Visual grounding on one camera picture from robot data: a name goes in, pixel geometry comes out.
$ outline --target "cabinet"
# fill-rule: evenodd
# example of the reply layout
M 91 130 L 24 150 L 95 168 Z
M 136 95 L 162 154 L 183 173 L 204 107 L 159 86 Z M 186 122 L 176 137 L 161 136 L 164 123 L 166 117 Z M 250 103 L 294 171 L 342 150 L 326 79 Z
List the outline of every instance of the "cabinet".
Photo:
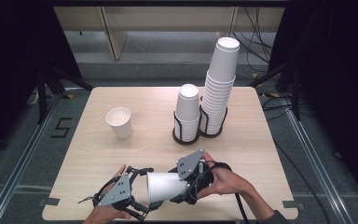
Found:
M 112 59 L 118 60 L 128 31 L 252 32 L 254 7 L 55 7 L 64 31 L 104 31 Z M 276 33 L 284 8 L 262 7 L 261 33 Z

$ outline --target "person's hand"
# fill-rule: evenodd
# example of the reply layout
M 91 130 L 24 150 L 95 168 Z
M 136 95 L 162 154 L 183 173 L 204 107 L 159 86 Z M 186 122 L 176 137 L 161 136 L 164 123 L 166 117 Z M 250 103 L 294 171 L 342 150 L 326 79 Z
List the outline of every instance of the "person's hand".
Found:
M 214 160 L 208 152 L 203 154 L 203 159 L 208 167 L 214 165 Z M 255 187 L 241 176 L 229 171 L 226 168 L 212 169 L 213 183 L 208 188 L 202 189 L 198 194 L 198 199 L 211 194 L 232 194 L 239 193 L 246 201 L 255 215 L 257 221 L 268 220 L 274 215 L 272 208 L 263 200 Z
M 203 154 L 203 159 L 206 161 L 208 167 L 214 165 L 214 160 L 208 152 Z M 204 198 L 211 194 L 232 194 L 241 193 L 251 188 L 252 185 L 244 178 L 229 171 L 226 168 L 214 168 L 212 170 L 213 183 L 208 188 L 202 189 L 198 193 L 198 198 Z
M 126 165 L 122 165 L 121 168 L 118 170 L 118 172 L 113 176 L 113 178 L 122 175 L 125 170 L 126 170 Z M 108 192 L 114 185 L 115 183 L 108 185 L 104 190 L 104 192 Z M 107 205 L 103 207 L 95 206 L 92 212 L 89 214 L 89 217 L 83 222 L 83 224 L 108 223 L 116 218 L 130 219 L 131 216 L 127 212 L 119 211 L 115 209 L 112 205 Z

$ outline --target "black wire cup holder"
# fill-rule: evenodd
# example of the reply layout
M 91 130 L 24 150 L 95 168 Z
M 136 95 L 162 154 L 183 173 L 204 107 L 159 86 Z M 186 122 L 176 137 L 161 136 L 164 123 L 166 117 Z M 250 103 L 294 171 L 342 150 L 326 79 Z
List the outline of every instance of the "black wire cup holder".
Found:
M 222 133 L 223 131 L 223 124 L 225 123 L 225 120 L 226 120 L 226 117 L 227 117 L 227 113 L 228 113 L 228 108 L 226 107 L 226 113 L 225 113 L 225 116 L 223 117 L 223 121 L 222 121 L 222 124 L 220 126 L 220 129 L 219 129 L 219 132 L 217 133 L 214 133 L 214 134 L 208 134 L 208 125 L 209 125 L 209 116 L 208 114 L 202 109 L 202 106 L 200 105 L 200 120 L 199 120 L 199 125 L 198 125 L 198 128 L 197 128 L 197 134 L 195 136 L 195 138 L 191 141 L 183 141 L 183 131 L 182 131 L 182 122 L 181 120 L 179 120 L 179 118 L 176 117 L 176 113 L 173 111 L 173 117 L 174 117 L 174 120 L 176 122 L 178 122 L 179 124 L 179 132 L 180 132 L 180 137 L 178 138 L 175 134 L 175 123 L 173 124 L 173 130 L 172 130 L 172 137 L 173 137 L 173 140 L 175 140 L 176 143 L 180 144 L 180 145 L 183 145 L 183 146 L 188 146 L 188 145 L 192 145 L 194 144 L 195 142 L 197 142 L 200 138 L 200 136 L 203 136 L 203 137 L 206 137 L 206 138 L 215 138 L 217 136 L 220 135 L 220 133 Z M 201 121 L 202 121 L 202 118 L 206 118 L 206 124 L 205 124 L 205 132 L 203 132 L 201 129 L 200 129 L 200 124 L 201 124 Z

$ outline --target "floor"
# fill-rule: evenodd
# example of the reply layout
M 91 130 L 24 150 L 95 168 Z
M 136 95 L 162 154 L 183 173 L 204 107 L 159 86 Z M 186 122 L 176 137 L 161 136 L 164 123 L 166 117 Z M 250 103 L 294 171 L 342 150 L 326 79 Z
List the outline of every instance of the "floor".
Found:
M 105 64 L 160 63 L 161 69 L 167 63 L 177 63 L 182 66 L 184 64 L 208 64 L 212 58 L 217 40 L 216 33 L 133 32 L 129 33 L 120 59 L 113 61 L 104 33 L 66 32 L 65 34 L 80 68 L 84 64 L 103 66 Z M 249 42 L 243 36 L 250 38 L 252 34 L 237 35 L 244 43 L 244 46 L 248 46 Z M 264 43 L 269 46 L 273 45 L 275 34 L 262 34 L 262 37 Z M 260 45 L 252 44 L 251 48 L 259 57 L 268 58 Z M 248 53 L 247 50 L 242 48 L 237 76 L 247 78 L 250 81 L 254 77 L 263 76 L 266 73 L 268 63 L 259 57 Z M 248 64 L 250 69 L 242 69 Z M 97 75 L 87 72 L 84 74 L 87 80 L 92 80 L 93 75 L 102 76 L 103 74 Z M 258 87 L 258 92 L 274 92 L 274 81 L 276 81 L 276 78 Z M 64 83 L 64 86 L 68 91 L 77 89 L 77 86 L 69 82 Z M 87 99 L 88 97 L 82 90 L 79 90 L 78 95 L 78 98 L 84 97 Z M 303 119 L 301 122 L 297 122 L 291 118 L 290 109 L 282 107 L 282 105 L 290 104 L 290 102 L 285 102 L 286 99 L 274 101 L 269 101 L 269 99 L 268 97 L 260 96 L 262 104 L 268 101 L 269 107 L 281 107 L 279 110 L 266 109 L 265 115 L 272 136 L 279 143 L 277 149 L 299 209 L 298 219 L 291 222 L 328 223 L 325 218 L 328 216 L 330 217 L 329 223 L 358 223 L 358 186 L 353 181 L 345 164 L 337 158 L 339 155 L 333 154 L 334 147 L 318 124 L 317 119 L 312 115 L 311 108 L 303 106 L 300 111 Z M 54 105 L 54 100 L 54 97 L 49 99 L 51 105 Z M 71 108 L 71 106 L 83 106 L 71 104 L 75 104 L 74 101 L 66 103 L 65 107 L 62 107 L 62 104 L 58 104 L 57 108 L 55 108 L 55 115 L 52 115 L 52 117 L 60 113 L 66 113 L 65 116 L 74 118 L 81 116 L 81 111 L 75 110 L 69 110 L 68 114 L 68 108 Z M 30 144 L 39 146 L 42 149 L 54 146 L 51 139 L 48 139 L 49 142 L 44 142 L 44 139 L 34 140 L 33 142 L 33 139 L 36 139 L 33 136 L 34 127 L 27 127 L 25 121 L 37 119 L 37 107 L 30 107 L 33 112 L 27 112 L 19 119 L 15 127 L 13 127 L 13 134 L 7 141 L 14 142 L 15 144 L 12 147 L 20 149 L 27 149 Z M 50 126 L 48 125 L 48 129 L 54 129 L 54 127 Z M 13 168 L 18 168 L 16 165 L 17 158 L 22 152 L 20 150 L 16 153 L 0 150 L 0 192 L 5 189 L 3 186 L 7 186 L 7 180 L 11 178 L 9 175 L 12 174 Z M 58 172 L 60 165 L 51 163 L 41 168 L 37 162 L 46 160 L 46 154 L 39 154 L 37 151 L 35 153 L 30 151 L 29 154 L 33 160 L 25 162 L 23 173 L 20 173 L 20 178 L 22 175 L 24 175 L 24 178 L 13 184 L 12 188 L 15 193 L 11 192 L 10 194 L 10 190 L 7 190 L 8 198 L 11 198 L 11 200 L 6 204 L 0 204 L 0 209 L 4 211 L 3 214 L 0 214 L 0 223 L 12 223 L 13 221 L 16 223 L 42 222 L 40 213 L 43 207 L 30 209 L 27 203 L 39 201 L 40 195 L 48 197 L 54 178 L 53 176 L 43 176 L 43 172 Z M 65 152 L 57 152 L 57 157 L 58 155 L 62 157 L 64 154 Z M 43 172 L 37 172 L 36 170 L 38 169 L 43 169 Z

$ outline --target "stack of paper cups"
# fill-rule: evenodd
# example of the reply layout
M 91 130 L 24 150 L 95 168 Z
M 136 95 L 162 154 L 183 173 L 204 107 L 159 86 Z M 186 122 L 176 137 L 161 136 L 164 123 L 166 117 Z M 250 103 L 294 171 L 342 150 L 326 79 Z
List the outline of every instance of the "stack of paper cups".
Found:
M 217 41 L 209 70 L 205 79 L 205 93 L 202 97 L 200 130 L 216 134 L 223 124 L 227 103 L 235 81 L 240 42 L 230 37 Z
M 194 140 L 200 122 L 200 96 L 195 85 L 185 84 L 179 90 L 175 116 L 175 136 L 183 142 Z

